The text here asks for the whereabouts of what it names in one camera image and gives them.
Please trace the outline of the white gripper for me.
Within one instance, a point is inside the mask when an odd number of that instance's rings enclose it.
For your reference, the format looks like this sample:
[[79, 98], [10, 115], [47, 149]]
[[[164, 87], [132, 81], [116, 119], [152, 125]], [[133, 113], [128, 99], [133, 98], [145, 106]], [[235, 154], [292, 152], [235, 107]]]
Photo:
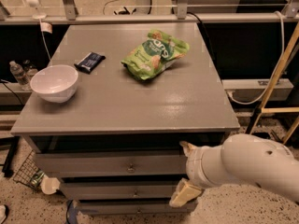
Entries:
[[221, 146], [197, 147], [187, 141], [180, 141], [179, 144], [187, 157], [186, 173], [192, 182], [186, 178], [178, 182], [169, 201], [171, 207], [181, 207], [197, 198], [203, 192], [201, 188], [209, 189], [233, 182], [233, 177], [222, 163]]

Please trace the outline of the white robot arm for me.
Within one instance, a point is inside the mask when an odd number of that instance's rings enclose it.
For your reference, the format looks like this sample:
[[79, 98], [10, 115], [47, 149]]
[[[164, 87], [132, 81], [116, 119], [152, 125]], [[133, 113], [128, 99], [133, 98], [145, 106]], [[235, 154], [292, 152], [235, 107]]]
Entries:
[[299, 202], [299, 161], [282, 144], [250, 134], [234, 134], [216, 147], [182, 141], [187, 176], [169, 204], [181, 207], [206, 189], [249, 184]]

